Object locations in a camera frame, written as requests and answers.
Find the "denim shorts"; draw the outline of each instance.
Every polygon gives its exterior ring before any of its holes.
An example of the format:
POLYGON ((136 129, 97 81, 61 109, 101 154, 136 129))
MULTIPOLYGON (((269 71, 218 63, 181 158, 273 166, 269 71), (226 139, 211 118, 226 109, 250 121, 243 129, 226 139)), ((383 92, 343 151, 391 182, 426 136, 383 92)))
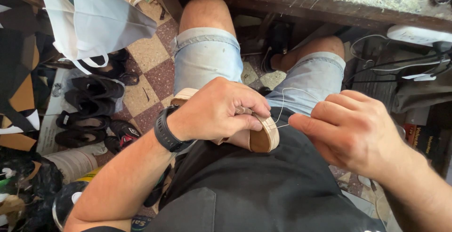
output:
MULTIPOLYGON (((242 83, 240 46, 231 33, 210 27, 188 29, 175 37, 171 46, 174 53, 174 94, 184 88, 201 89, 218 76, 242 83)), ((309 116, 318 100, 340 92, 344 68, 344 60, 334 53, 307 55, 266 96, 268 104, 272 107, 284 106, 309 116), (286 88, 300 89, 310 95, 286 88)))

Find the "thread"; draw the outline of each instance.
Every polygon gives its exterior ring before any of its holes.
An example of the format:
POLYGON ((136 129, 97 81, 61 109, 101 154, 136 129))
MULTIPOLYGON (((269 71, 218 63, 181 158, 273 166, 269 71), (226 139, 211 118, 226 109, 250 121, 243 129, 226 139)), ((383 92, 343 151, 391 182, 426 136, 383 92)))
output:
MULTIPOLYGON (((319 102, 321 101, 321 100, 319 100, 318 98, 316 98, 315 96, 313 96, 312 94, 310 94, 309 92, 307 92, 307 91, 305 91, 305 90, 301 90, 301 89, 297 89, 297 88, 293 88, 293 87, 284 88, 284 89, 281 91, 281 93, 282 93, 282 105, 281 105, 281 111, 280 111, 280 113, 279 113, 278 119, 276 120, 276 122, 275 122, 274 124, 276 124, 277 122, 279 122, 279 119, 281 118, 281 114, 283 113, 283 108, 284 108, 284 90, 287 90, 287 89, 295 89, 295 90, 298 90, 298 91, 305 92, 305 93, 307 93, 308 95, 310 95, 311 97, 315 98, 317 101, 319 101, 319 102)), ((276 128, 278 129, 278 128, 285 127, 285 126, 288 126, 288 124, 283 125, 283 126, 279 126, 279 127, 276 127, 276 128)))

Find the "white plastic bag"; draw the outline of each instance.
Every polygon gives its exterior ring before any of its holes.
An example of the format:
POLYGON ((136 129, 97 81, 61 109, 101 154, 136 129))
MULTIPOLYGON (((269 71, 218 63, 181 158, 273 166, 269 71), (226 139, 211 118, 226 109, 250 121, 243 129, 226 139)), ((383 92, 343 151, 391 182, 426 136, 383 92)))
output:
POLYGON ((105 67, 108 53, 141 38, 151 38, 157 24, 125 0, 44 0, 55 36, 55 48, 84 73, 77 60, 105 67), (90 57, 103 56, 98 65, 90 57))

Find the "leather sandal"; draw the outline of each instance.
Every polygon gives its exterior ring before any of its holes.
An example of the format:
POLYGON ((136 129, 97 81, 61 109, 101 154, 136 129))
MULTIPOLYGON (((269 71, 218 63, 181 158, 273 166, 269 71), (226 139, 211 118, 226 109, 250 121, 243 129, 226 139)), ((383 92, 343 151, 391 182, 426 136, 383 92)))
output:
MULTIPOLYGON (((184 88, 171 100, 171 105, 178 104, 182 106, 189 100, 198 90, 192 88, 184 88)), ((249 108, 242 106, 235 108, 235 114, 251 114, 256 117, 262 124, 261 131, 243 130, 235 133, 231 137, 218 138, 211 140, 217 145, 222 143, 231 143, 241 148, 245 148, 252 152, 270 152, 279 144, 279 131, 271 117, 264 119, 258 116, 249 108)))

